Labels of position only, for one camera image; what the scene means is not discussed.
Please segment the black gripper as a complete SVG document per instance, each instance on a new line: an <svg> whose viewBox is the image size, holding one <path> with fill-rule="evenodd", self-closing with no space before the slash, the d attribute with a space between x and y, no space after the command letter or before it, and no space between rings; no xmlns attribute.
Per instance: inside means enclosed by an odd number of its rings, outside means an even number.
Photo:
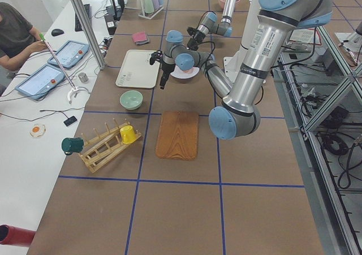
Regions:
<svg viewBox="0 0 362 255"><path fill-rule="evenodd" d="M204 38L205 34L197 30L195 35L189 39L187 48L192 51L197 51L198 46L203 42Z"/></svg>
<svg viewBox="0 0 362 255"><path fill-rule="evenodd" d="M168 64L166 62L162 62L161 69L163 71L163 74L160 79L160 88L164 89L170 74L174 71L174 64Z"/></svg>

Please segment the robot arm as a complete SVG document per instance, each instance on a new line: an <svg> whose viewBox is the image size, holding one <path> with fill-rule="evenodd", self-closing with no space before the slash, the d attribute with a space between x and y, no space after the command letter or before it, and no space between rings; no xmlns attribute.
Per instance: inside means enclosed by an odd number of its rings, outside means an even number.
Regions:
<svg viewBox="0 0 362 255"><path fill-rule="evenodd" d="M224 140L249 135L258 128L260 114L254 101L287 35L294 29L327 24L333 4L333 0L253 0L258 10L248 15L258 19L258 26L252 31L251 44L236 79L231 81L212 56L197 51L197 47L208 33L230 34L235 1L226 0L222 20L210 12L198 28L190 28L192 38L187 45L183 45L179 31L169 31L165 50L153 53L151 58L161 64L161 87L176 68L186 71L198 67L205 74L222 100L209 114L209 127L216 137Z"/></svg>
<svg viewBox="0 0 362 255"><path fill-rule="evenodd" d="M238 0L225 0L222 19L218 22L217 14L213 11L206 12L199 20L196 28L188 27L187 32L191 36L187 47L196 51L207 34L217 34L229 37L232 33L232 15Z"/></svg>

